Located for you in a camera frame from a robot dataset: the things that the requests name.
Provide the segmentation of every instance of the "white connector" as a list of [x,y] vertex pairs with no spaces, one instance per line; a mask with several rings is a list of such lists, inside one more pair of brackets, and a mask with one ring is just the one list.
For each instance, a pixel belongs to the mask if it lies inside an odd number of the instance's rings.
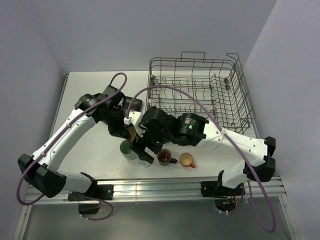
[[141,118],[142,118],[143,114],[139,111],[131,111],[129,114],[129,117],[125,117],[123,119],[123,122],[125,125],[130,125],[132,124],[134,126],[134,129],[136,131],[136,133],[142,137],[145,130],[143,130],[142,128],[139,127],[139,123],[141,122]]

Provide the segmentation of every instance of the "cable tie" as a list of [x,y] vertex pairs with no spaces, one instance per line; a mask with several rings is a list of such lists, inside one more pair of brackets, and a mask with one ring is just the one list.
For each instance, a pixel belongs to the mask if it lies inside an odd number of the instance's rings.
[[222,140],[224,139],[225,134],[226,134],[226,130],[222,128],[219,144],[214,149],[217,149],[222,144]]

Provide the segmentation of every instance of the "glass panel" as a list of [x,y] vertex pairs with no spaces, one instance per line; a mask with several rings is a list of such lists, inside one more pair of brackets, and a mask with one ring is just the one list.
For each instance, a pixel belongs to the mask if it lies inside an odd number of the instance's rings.
[[[290,234],[278,197],[272,198],[277,229],[268,234],[258,225],[251,204],[228,217],[219,215],[213,199],[194,201],[118,202],[102,221],[79,218],[78,204],[34,205],[24,240],[287,240]],[[271,216],[263,198],[255,199],[260,218],[269,227]]]

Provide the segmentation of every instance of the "brown mug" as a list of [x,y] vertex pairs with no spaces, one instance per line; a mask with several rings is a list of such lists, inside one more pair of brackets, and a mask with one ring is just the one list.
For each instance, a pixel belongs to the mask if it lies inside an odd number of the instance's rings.
[[168,149],[162,149],[157,155],[156,155],[159,164],[162,166],[167,166],[168,164],[176,164],[178,162],[177,159],[172,158],[172,153]]
[[193,169],[196,167],[193,164],[194,158],[192,157],[192,155],[190,153],[182,153],[180,155],[180,164],[184,167],[192,167]]

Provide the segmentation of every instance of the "wire dish rack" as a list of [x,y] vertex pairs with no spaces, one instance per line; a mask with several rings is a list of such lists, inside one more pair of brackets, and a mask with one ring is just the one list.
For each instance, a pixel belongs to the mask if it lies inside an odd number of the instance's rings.
[[[183,51],[180,57],[155,57],[150,60],[148,85],[172,86],[188,93],[209,110],[221,127],[244,134],[256,115],[239,55],[226,56],[207,59],[205,52]],[[195,113],[208,118],[193,100],[172,89],[150,89],[147,102],[148,108],[155,106],[175,117]]]

